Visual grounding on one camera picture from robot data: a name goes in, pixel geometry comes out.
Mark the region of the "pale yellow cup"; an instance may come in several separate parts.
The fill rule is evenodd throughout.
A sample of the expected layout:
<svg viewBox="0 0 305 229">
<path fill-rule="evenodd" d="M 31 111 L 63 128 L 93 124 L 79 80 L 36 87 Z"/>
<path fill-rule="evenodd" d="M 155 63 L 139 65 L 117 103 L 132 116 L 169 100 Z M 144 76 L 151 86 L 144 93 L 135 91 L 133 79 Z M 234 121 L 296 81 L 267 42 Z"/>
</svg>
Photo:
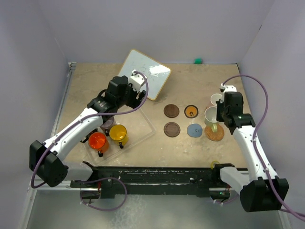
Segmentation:
<svg viewBox="0 0 305 229">
<path fill-rule="evenodd" d="M 213 133 L 216 133 L 218 131 L 216 120 L 217 116 L 217 108 L 216 106 L 210 106 L 208 107 L 204 112 L 204 123 L 207 127 L 210 127 Z"/>
</svg>

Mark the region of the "pink cup white inside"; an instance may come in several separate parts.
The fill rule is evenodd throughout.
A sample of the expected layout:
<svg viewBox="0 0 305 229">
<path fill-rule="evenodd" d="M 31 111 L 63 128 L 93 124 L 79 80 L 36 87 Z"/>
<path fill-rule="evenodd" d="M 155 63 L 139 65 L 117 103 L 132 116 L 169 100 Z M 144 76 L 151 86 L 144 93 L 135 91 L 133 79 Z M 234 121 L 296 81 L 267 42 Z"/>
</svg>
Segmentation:
<svg viewBox="0 0 305 229">
<path fill-rule="evenodd" d="M 209 107 L 212 107 L 212 106 L 217 106 L 216 102 L 219 101 L 221 98 L 222 98 L 222 95 L 218 94 L 218 93 L 211 95 L 210 100 L 205 109 L 208 109 Z"/>
</svg>

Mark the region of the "woven rattan coaster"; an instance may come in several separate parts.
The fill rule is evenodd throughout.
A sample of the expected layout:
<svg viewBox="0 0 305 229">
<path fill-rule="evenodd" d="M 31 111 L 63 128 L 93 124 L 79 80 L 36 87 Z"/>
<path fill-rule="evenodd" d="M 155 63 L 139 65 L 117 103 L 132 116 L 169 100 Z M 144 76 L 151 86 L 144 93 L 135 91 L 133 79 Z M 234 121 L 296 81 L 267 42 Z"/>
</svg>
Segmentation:
<svg viewBox="0 0 305 229">
<path fill-rule="evenodd" d="M 212 124 L 212 126 L 206 126 L 204 133 L 209 140 L 221 141 L 224 137 L 224 129 L 219 124 Z"/>
</svg>

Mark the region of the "orange black-rimmed coaster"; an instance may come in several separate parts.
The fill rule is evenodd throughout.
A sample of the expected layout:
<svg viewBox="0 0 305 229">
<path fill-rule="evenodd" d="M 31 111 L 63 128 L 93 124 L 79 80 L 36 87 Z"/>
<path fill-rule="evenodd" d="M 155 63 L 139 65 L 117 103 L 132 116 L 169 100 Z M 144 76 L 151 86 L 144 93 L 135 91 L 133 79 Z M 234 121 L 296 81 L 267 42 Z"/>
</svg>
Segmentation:
<svg viewBox="0 0 305 229">
<path fill-rule="evenodd" d="M 196 118 L 199 114 L 199 110 L 195 105 L 188 105 L 184 109 L 184 114 L 187 118 Z"/>
</svg>

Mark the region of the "blue round coaster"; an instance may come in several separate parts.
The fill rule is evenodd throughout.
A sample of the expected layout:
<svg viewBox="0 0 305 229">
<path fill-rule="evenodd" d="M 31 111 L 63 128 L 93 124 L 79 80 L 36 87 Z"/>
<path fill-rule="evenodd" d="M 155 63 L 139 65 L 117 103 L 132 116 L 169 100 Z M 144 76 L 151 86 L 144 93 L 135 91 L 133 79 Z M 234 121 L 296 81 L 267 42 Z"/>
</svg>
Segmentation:
<svg viewBox="0 0 305 229">
<path fill-rule="evenodd" d="M 199 124 L 191 124 L 187 127 L 187 134 L 189 137 L 199 138 L 203 133 L 203 128 Z"/>
</svg>

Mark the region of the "purple cup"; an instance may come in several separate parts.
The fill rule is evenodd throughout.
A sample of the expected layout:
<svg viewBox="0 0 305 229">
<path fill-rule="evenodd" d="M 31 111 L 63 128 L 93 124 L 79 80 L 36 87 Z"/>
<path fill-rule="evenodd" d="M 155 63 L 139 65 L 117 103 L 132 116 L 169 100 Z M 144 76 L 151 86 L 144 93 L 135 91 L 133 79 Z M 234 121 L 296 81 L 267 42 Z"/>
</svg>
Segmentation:
<svg viewBox="0 0 305 229">
<path fill-rule="evenodd" d="M 109 136 L 110 129 L 116 125 L 116 121 L 114 117 L 109 118 L 106 122 L 104 122 L 100 128 L 105 133 L 106 136 Z"/>
</svg>

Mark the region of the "dark brown wooden coaster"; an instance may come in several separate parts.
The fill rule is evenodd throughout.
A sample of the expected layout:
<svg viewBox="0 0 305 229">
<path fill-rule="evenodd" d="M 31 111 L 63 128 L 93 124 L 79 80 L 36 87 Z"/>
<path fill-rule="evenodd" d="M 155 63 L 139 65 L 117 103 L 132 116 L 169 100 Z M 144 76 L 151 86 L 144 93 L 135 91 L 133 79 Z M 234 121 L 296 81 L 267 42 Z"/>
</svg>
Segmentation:
<svg viewBox="0 0 305 229">
<path fill-rule="evenodd" d="M 166 105 L 163 112 L 168 118 L 175 118 L 180 113 L 178 106 L 174 104 Z"/>
</svg>

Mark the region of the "white cup black handle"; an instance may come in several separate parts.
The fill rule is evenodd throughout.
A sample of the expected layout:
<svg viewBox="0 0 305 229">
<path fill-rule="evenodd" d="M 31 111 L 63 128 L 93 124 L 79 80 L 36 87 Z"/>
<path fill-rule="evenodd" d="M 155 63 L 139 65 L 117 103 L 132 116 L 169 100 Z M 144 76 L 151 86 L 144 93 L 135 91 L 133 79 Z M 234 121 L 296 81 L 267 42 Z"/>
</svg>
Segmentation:
<svg viewBox="0 0 305 229">
<path fill-rule="evenodd" d="M 84 144 L 85 142 L 87 142 L 89 140 L 89 137 L 90 137 L 90 134 L 86 135 L 80 142 Z"/>
</svg>

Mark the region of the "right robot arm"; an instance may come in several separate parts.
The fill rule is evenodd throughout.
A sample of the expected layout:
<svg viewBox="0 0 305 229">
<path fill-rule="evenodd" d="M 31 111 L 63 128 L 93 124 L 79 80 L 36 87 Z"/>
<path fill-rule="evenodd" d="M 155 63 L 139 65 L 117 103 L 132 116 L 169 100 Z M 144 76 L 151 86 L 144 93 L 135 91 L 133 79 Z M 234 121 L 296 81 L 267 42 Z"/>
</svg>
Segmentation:
<svg viewBox="0 0 305 229">
<path fill-rule="evenodd" d="M 248 173 L 242 174 L 232 164 L 219 164 L 213 169 L 212 182 L 222 187 L 228 184 L 238 194 L 246 212 L 279 210 L 289 184 L 270 165 L 255 131 L 250 114 L 243 113 L 244 100 L 240 92 L 223 92 L 217 102 L 216 119 L 223 122 L 238 143 L 245 157 Z"/>
</svg>

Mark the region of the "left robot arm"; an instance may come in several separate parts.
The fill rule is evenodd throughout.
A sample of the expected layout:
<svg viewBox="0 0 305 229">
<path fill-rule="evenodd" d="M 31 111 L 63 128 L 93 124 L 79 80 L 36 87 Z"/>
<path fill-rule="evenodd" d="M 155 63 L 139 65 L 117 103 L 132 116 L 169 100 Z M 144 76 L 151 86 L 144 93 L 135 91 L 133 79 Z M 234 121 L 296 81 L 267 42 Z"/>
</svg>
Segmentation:
<svg viewBox="0 0 305 229">
<path fill-rule="evenodd" d="M 119 115 L 118 110 L 122 106 L 130 107 L 132 112 L 138 110 L 148 96 L 148 89 L 141 90 L 143 85 L 148 85 L 147 78 L 136 70 L 132 71 L 130 77 L 113 77 L 107 89 L 93 98 L 68 126 L 43 143 L 34 141 L 30 145 L 31 187 L 39 188 L 34 184 L 36 176 L 50 187 L 59 185 L 64 179 L 81 180 L 87 187 L 95 186 L 98 175 L 90 164 L 65 165 L 63 162 L 79 142 L 109 118 Z"/>
</svg>

